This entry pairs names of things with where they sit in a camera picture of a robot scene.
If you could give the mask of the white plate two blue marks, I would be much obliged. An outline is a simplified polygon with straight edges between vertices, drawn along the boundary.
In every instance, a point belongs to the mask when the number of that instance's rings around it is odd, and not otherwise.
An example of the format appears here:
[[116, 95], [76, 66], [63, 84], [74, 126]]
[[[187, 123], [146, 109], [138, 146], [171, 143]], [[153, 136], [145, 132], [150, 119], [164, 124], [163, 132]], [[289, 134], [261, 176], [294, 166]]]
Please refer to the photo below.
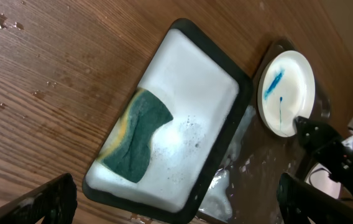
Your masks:
[[296, 134], [294, 119], [309, 118], [316, 93], [313, 70], [304, 55], [288, 50], [266, 64], [257, 90], [262, 121], [277, 136]]

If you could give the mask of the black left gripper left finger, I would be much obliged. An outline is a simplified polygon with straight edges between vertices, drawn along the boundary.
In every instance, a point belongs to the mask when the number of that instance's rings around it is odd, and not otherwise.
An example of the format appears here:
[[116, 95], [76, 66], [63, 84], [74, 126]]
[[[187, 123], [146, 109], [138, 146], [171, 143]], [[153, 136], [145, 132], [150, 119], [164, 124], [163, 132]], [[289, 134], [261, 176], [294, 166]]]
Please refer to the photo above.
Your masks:
[[0, 207], [0, 223], [71, 224], [77, 208], [77, 190], [69, 173], [41, 185]]

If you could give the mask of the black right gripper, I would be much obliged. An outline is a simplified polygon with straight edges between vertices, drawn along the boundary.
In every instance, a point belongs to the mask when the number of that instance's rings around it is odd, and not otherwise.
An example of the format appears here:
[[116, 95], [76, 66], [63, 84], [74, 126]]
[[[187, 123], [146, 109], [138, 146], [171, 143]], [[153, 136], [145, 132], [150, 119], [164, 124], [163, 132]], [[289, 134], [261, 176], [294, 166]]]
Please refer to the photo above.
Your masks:
[[353, 147], [342, 143], [342, 136], [329, 124], [302, 116], [294, 119], [299, 144], [320, 164], [332, 179], [340, 182], [353, 196]]

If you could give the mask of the green yellow sponge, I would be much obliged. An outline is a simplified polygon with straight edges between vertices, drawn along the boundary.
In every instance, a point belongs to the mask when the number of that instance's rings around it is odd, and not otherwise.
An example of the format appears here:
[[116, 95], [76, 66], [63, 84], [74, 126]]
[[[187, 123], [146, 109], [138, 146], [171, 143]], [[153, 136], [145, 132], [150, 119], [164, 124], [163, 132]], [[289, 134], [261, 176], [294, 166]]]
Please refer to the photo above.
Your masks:
[[137, 89], [96, 160], [138, 183], [150, 163], [152, 136], [172, 120], [173, 115], [159, 98], [146, 89]]

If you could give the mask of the white plate large blue smear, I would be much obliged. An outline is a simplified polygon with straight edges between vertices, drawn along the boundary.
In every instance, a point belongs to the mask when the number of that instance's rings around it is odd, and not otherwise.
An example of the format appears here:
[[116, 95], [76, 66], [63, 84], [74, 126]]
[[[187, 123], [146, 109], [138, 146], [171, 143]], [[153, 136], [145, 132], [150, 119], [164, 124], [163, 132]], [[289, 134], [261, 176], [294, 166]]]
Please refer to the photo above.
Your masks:
[[320, 163], [316, 163], [305, 178], [307, 184], [312, 185], [316, 189], [338, 199], [341, 191], [341, 184], [330, 178], [330, 171]]

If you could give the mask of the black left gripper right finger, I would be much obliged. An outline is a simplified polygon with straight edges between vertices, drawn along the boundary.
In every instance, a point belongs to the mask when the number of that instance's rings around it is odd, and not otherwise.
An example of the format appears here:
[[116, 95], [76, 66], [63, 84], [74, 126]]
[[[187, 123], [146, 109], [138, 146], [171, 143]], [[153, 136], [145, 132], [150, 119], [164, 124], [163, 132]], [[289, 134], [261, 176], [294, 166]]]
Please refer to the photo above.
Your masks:
[[287, 172], [280, 176], [277, 202], [285, 224], [353, 223], [353, 209]]

